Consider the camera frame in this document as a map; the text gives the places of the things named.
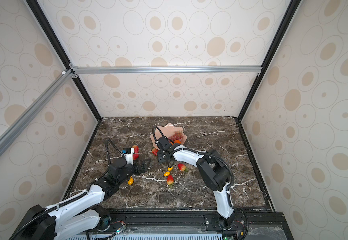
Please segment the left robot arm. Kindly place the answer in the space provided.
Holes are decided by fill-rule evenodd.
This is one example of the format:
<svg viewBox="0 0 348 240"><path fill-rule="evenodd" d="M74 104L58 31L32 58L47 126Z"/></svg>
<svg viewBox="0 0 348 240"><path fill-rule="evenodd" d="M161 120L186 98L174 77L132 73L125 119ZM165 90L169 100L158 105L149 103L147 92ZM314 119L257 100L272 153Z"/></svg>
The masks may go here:
<svg viewBox="0 0 348 240"><path fill-rule="evenodd" d="M87 189L59 203L28 210L10 236L11 240L65 240L80 232L108 225L110 217L99 204L134 175L146 173L151 160L134 163L134 148L118 151L120 157L108 159L107 170Z"/></svg>

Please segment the red grape bunch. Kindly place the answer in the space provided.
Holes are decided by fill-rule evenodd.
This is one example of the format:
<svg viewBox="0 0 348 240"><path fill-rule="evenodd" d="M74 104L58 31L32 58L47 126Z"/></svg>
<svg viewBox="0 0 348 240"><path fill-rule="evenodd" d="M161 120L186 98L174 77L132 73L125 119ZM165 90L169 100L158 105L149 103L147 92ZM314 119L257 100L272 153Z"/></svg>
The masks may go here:
<svg viewBox="0 0 348 240"><path fill-rule="evenodd" d="M176 131L169 137L169 139L173 142L182 142L183 138L184 134L182 131Z"/></svg>

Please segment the pink wavy fruit bowl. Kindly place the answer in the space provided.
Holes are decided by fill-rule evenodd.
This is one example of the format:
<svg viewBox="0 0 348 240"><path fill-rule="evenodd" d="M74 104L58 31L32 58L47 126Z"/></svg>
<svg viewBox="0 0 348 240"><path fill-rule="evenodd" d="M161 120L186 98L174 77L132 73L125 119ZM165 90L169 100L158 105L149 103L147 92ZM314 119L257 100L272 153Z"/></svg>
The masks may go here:
<svg viewBox="0 0 348 240"><path fill-rule="evenodd" d="M154 129L154 133L156 136L156 139L158 140L162 135L166 136L168 139L169 137L176 131L182 131L184 134L184 138L182 140L182 144L184 144L187 140L187 136L184 133L184 129L182 127L175 127L173 124L169 123L165 125L164 127L158 126L158 128L161 130L163 134L158 129Z"/></svg>

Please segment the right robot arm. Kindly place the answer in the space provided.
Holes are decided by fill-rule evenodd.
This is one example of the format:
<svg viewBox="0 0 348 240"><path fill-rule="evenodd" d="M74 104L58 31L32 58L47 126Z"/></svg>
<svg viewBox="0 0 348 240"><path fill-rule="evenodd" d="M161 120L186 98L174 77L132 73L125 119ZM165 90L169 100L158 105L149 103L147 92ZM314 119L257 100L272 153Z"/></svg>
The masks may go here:
<svg viewBox="0 0 348 240"><path fill-rule="evenodd" d="M167 163L169 168L175 162L197 167L205 185L214 193L218 221L222 229L228 230L235 223L241 223L244 231L248 229L246 213L242 208L234 207L231 200L229 190L235 181L233 171L217 151L214 149L197 151L187 148L179 142L170 140L158 126L153 127L152 136L158 148L156 156L159 163Z"/></svg>

